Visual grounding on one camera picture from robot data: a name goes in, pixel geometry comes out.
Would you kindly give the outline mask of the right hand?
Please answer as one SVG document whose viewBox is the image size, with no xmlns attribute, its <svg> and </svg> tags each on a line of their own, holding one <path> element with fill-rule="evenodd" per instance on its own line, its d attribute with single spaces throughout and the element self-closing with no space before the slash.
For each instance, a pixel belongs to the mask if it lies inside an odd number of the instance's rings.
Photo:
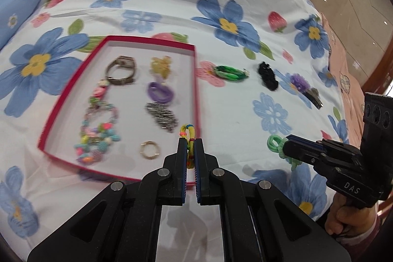
<svg viewBox="0 0 393 262">
<path fill-rule="evenodd" d="M 372 229 L 376 220 L 376 206 L 356 209 L 347 205 L 344 195 L 335 193 L 324 226 L 329 235 L 355 237 Z"/>
</svg>

